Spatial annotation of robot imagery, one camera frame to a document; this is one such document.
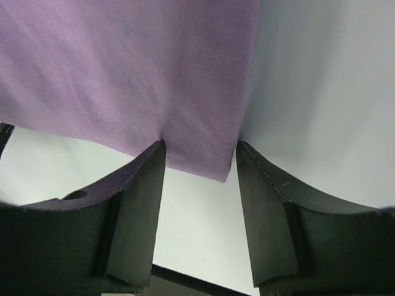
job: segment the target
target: white surface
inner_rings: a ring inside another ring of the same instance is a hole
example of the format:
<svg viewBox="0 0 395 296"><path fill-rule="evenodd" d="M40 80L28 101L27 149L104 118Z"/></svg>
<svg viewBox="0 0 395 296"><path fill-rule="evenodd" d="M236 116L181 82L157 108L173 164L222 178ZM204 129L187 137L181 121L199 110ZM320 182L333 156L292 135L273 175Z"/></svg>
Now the white surface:
<svg viewBox="0 0 395 296"><path fill-rule="evenodd" d="M395 1L262 1L241 137L325 192L395 205L394 16ZM65 196L130 159L16 129L0 196L18 204ZM258 295L235 173L220 184L167 170L154 263Z"/></svg>

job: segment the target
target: purple cloth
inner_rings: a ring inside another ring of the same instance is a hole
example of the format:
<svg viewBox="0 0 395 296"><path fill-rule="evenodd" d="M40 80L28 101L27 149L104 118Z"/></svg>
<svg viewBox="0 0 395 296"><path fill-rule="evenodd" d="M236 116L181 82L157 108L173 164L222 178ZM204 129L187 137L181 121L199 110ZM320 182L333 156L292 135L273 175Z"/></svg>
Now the purple cloth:
<svg viewBox="0 0 395 296"><path fill-rule="evenodd" d="M224 181L259 0L2 0L0 121Z"/></svg>

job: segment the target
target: cloth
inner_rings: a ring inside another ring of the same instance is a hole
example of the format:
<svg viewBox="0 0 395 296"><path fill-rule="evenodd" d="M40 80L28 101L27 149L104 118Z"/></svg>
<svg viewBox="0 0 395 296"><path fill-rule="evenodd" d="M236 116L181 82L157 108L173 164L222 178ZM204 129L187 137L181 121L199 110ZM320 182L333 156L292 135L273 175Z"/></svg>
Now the cloth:
<svg viewBox="0 0 395 296"><path fill-rule="evenodd" d="M0 121L224 181L259 0L0 2Z"/></svg>

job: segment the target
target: fabric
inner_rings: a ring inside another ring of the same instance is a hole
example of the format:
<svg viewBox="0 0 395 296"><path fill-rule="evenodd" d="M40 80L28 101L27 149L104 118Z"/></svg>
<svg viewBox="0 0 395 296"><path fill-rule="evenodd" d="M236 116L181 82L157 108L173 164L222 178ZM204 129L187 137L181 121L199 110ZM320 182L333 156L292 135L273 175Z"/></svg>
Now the fabric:
<svg viewBox="0 0 395 296"><path fill-rule="evenodd" d="M0 2L0 121L224 181L259 0Z"/></svg>

